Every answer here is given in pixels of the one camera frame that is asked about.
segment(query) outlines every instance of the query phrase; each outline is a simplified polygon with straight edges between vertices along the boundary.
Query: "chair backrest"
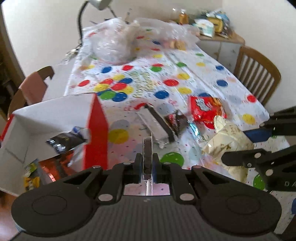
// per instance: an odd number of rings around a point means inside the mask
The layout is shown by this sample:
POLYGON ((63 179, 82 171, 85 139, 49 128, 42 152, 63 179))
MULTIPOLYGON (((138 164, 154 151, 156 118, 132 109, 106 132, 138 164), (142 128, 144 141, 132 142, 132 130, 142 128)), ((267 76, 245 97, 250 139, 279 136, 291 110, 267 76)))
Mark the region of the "chair backrest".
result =
POLYGON ((277 67, 263 54, 247 46, 240 48, 233 74, 263 105, 281 80, 277 67))
POLYGON ((44 67, 37 72, 30 74, 20 85, 20 89, 29 105, 42 101, 47 85, 44 80, 52 78, 54 71, 51 66, 44 67))
POLYGON ((25 99, 24 95, 22 94, 22 90, 18 90, 14 94, 14 96, 10 102, 10 105, 8 107, 7 119, 9 120, 12 112, 14 112, 17 109, 23 108, 25 105, 26 105, 26 99, 25 99))

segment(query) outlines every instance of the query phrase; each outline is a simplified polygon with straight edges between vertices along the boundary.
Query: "clear plastic bag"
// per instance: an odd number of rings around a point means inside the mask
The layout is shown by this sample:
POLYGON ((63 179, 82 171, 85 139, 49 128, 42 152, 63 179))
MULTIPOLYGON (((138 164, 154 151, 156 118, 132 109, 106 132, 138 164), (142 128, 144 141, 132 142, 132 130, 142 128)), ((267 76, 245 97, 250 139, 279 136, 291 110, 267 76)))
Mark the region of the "clear plastic bag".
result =
POLYGON ((165 48, 191 49, 199 42, 199 28, 192 25, 178 25, 166 23, 158 19, 136 18, 134 23, 141 27, 150 27, 157 30, 158 39, 165 48))
POLYGON ((90 36, 93 52, 99 61, 122 65, 134 57, 133 42, 139 25, 126 24, 121 18, 112 18, 96 26, 90 36))

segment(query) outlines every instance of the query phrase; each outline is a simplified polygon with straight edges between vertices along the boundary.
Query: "bottle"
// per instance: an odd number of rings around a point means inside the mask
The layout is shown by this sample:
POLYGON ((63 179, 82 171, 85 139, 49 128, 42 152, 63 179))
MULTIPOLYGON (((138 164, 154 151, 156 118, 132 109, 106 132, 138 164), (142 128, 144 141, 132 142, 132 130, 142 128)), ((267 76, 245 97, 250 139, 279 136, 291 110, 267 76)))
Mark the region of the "bottle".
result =
POLYGON ((189 24, 189 18, 185 9, 181 9, 181 13, 179 14, 179 24, 189 24))

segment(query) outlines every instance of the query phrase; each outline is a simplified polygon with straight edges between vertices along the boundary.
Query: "cardboard box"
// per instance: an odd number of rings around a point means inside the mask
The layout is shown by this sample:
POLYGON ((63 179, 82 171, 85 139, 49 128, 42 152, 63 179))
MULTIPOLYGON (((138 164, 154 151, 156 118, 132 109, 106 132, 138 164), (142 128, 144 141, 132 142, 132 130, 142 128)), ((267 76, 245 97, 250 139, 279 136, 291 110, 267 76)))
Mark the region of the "cardboard box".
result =
POLYGON ((1 136, 0 190, 12 195, 25 191, 25 166, 35 159, 57 155, 46 140, 74 126, 88 128, 83 169, 100 165, 107 169, 108 123, 95 93, 64 96, 16 110, 1 136))

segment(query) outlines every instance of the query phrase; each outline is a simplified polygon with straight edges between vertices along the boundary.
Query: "red dot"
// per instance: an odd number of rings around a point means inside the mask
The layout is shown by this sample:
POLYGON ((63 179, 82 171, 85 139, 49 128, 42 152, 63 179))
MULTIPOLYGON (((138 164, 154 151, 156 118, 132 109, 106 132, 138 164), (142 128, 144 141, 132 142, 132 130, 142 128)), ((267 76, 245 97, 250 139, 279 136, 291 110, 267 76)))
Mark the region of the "red dot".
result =
POLYGON ((167 86, 177 86, 179 84, 179 82, 176 80, 169 79, 169 80, 164 81, 164 84, 167 86))
POLYGON ((131 65, 125 65, 122 67, 122 70, 128 71, 128 70, 131 70, 132 68, 133 68, 133 66, 131 66, 131 65))
POLYGON ((143 106, 146 105, 146 104, 150 104, 150 103, 140 103, 140 104, 136 105, 136 106, 134 107, 134 109, 135 109, 135 110, 139 110, 141 107, 143 107, 143 106))
POLYGON ((105 79, 102 82, 100 82, 100 84, 108 84, 108 85, 110 85, 112 83, 113 83, 113 79, 105 79))
POLYGON ((117 90, 123 90, 125 87, 127 87, 127 84, 117 83, 116 85, 112 86, 111 89, 117 91, 117 90))
POLYGON ((81 81, 81 82, 78 84, 78 86, 79 86, 79 87, 83 87, 83 86, 88 85, 89 83, 90 83, 89 80, 84 80, 84 81, 81 81))
POLYGON ((247 96, 248 101, 255 103, 257 101, 256 97, 253 95, 248 95, 247 96))
POLYGON ((162 67, 163 66, 163 64, 154 64, 154 65, 152 65, 153 67, 162 67))

